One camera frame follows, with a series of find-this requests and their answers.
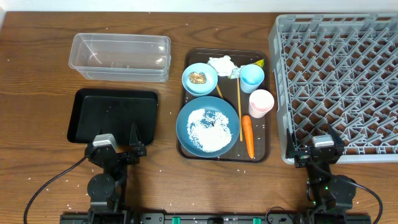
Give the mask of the brown food scrap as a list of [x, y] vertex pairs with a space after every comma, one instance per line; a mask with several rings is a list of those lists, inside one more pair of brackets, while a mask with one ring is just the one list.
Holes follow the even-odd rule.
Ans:
[[205, 84], [207, 81], [206, 75], [203, 72], [191, 72], [188, 75], [188, 79], [192, 84]]

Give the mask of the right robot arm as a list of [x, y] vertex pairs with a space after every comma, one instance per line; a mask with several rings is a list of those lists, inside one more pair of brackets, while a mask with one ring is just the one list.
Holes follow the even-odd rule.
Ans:
[[312, 138], [312, 144], [296, 149], [295, 136], [286, 131], [285, 157], [294, 160], [296, 168], [306, 168], [307, 197], [313, 208], [296, 215], [294, 223], [348, 223], [346, 211], [352, 209], [356, 187], [344, 175], [333, 175], [330, 170], [343, 154], [344, 141], [331, 126], [328, 133]]

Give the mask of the white rice pile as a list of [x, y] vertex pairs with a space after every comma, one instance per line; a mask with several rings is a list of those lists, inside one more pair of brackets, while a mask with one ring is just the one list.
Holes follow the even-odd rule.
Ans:
[[223, 113], [206, 109], [192, 111], [187, 122], [189, 140], [201, 151], [219, 151], [232, 140], [228, 125], [229, 119]]

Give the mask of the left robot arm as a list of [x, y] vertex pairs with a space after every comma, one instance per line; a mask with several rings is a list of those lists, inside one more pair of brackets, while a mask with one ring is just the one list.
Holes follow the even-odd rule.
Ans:
[[89, 224], [134, 223], [136, 214], [125, 204], [127, 166], [139, 163], [147, 154], [137, 126], [131, 126], [128, 152], [117, 152], [118, 144], [112, 134], [99, 134], [87, 145], [85, 157], [103, 169], [92, 177], [87, 186], [90, 196]]

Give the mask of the pink cup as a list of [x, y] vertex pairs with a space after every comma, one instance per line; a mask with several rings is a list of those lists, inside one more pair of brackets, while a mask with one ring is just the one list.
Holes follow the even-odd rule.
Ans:
[[249, 114], [253, 118], [265, 116], [274, 107], [274, 97], [267, 90], [255, 90], [249, 97]]

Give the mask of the small light blue bowl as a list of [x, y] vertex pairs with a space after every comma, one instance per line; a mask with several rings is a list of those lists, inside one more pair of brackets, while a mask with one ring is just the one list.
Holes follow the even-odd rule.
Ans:
[[[192, 84], [188, 75], [191, 72], [203, 72], [206, 75], [205, 84]], [[218, 75], [213, 67], [205, 63], [194, 63], [189, 65], [183, 72], [182, 84], [184, 89], [186, 89], [193, 96], [205, 96], [210, 94], [218, 83]]]

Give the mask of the large dark blue plate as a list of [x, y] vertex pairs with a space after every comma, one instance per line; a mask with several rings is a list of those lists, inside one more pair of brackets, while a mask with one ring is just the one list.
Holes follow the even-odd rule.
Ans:
[[[206, 109], [212, 112], [223, 113], [229, 119], [229, 129], [231, 130], [231, 142], [216, 152], [204, 152], [199, 150], [189, 140], [187, 133], [188, 116], [192, 111]], [[189, 101], [180, 110], [176, 121], [177, 149], [185, 157], [193, 156], [197, 159], [219, 159], [222, 155], [230, 151], [239, 138], [239, 118], [235, 109], [225, 100], [214, 96], [201, 96]]]

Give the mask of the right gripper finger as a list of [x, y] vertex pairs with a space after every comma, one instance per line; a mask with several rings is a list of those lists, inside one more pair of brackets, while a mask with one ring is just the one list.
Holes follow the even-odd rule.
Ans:
[[292, 133], [289, 131], [289, 129], [286, 129], [286, 136], [287, 136], [286, 151], [294, 152], [295, 151], [294, 137], [293, 137]]
[[344, 146], [345, 142], [340, 138], [338, 133], [328, 124], [328, 132], [336, 146]]

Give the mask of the light blue cup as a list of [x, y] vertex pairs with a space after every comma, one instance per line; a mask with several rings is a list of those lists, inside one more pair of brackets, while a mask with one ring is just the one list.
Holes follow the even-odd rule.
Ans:
[[248, 76], [241, 75], [240, 89], [245, 93], [252, 93], [264, 81], [264, 71], [251, 73]]

